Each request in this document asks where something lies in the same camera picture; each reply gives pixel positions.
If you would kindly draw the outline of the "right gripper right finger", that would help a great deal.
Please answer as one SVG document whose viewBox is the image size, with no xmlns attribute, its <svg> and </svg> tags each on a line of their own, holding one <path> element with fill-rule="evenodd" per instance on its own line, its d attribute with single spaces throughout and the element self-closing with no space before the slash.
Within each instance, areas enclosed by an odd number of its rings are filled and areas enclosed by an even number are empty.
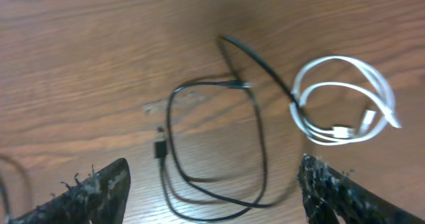
<svg viewBox="0 0 425 224">
<path fill-rule="evenodd" d="M 424 224 L 314 156 L 303 157 L 297 179 L 308 223 Z"/>
</svg>

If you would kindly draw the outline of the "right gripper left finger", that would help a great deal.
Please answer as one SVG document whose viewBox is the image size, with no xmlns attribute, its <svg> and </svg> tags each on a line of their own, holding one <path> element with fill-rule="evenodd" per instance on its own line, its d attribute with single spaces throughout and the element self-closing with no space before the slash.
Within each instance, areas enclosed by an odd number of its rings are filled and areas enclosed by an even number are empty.
<svg viewBox="0 0 425 224">
<path fill-rule="evenodd" d="M 119 158 L 12 224 L 122 224 L 131 185 L 128 161 Z"/>
</svg>

